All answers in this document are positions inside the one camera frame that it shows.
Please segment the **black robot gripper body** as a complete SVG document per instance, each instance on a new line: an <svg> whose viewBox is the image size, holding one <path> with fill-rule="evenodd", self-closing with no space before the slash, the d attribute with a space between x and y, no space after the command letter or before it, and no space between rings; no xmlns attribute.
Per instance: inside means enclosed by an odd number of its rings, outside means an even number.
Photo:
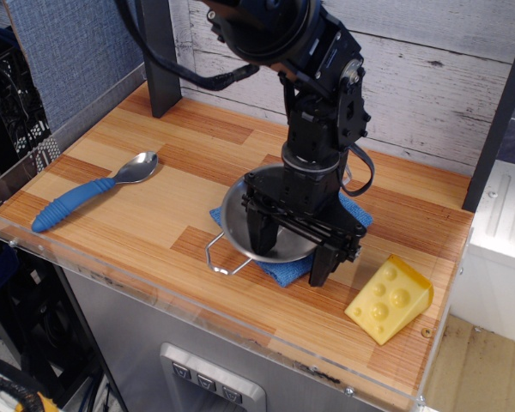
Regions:
<svg viewBox="0 0 515 412"><path fill-rule="evenodd" d="M241 245L266 262L292 262L332 245L354 261L367 229L341 204L339 167L302 171L288 163L258 167L241 179ZM254 203L279 223L276 245L264 256L251 249L246 208Z"/></svg>

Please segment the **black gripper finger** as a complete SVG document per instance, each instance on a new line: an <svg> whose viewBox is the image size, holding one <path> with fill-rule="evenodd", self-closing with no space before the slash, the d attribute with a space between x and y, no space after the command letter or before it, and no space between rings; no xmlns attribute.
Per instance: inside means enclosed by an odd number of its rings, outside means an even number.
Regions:
<svg viewBox="0 0 515 412"><path fill-rule="evenodd" d="M313 253L309 285L322 287L330 273L334 272L339 263L346 260L347 253L332 245L319 245Z"/></svg>
<svg viewBox="0 0 515 412"><path fill-rule="evenodd" d="M259 256L266 255L277 242L279 223L254 203L246 208L246 224L251 249Z"/></svg>

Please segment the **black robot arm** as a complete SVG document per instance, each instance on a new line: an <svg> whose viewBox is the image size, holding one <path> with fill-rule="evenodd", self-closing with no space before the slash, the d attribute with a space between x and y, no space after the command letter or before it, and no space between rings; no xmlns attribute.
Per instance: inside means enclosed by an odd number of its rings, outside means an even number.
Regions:
<svg viewBox="0 0 515 412"><path fill-rule="evenodd" d="M259 256L280 228L314 245L309 282L322 286L360 251L364 225L343 206L348 157L364 155L365 75L360 45L318 1L211 1L209 22L239 58L274 70L284 89L282 164L245 177L246 231Z"/></svg>

